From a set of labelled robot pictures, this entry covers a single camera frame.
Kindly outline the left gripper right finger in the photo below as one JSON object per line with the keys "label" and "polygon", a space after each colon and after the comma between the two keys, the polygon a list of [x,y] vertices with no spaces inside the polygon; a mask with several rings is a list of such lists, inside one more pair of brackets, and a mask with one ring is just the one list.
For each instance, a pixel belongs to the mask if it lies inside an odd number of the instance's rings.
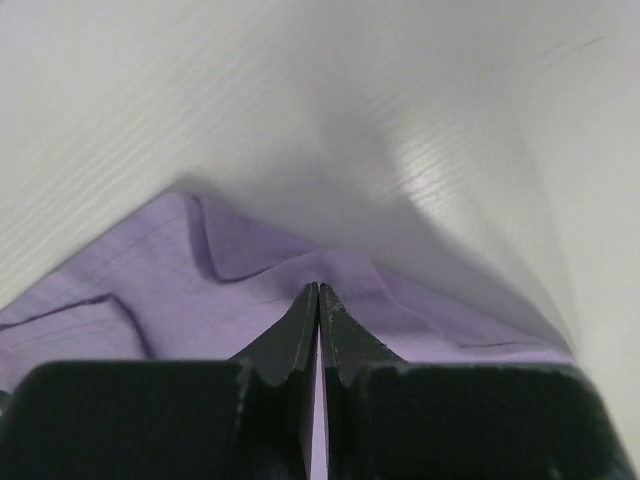
{"label": "left gripper right finger", "polygon": [[319,290],[332,479],[631,479],[594,385],[554,363],[410,363]]}

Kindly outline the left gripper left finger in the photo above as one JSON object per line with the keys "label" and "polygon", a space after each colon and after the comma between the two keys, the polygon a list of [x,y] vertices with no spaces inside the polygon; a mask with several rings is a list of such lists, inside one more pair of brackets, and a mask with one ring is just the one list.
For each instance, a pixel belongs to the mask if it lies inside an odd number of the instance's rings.
{"label": "left gripper left finger", "polygon": [[319,287],[224,361],[61,361],[1,421],[5,479],[305,479]]}

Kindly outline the purple t shirt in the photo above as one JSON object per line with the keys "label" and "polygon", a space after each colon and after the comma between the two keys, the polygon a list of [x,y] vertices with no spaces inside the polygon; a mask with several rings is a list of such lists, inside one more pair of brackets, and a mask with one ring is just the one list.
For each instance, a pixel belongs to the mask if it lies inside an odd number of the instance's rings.
{"label": "purple t shirt", "polygon": [[61,361],[224,361],[308,284],[410,363],[554,363],[566,348],[376,266],[210,200],[167,194],[127,217],[1,313],[1,391]]}

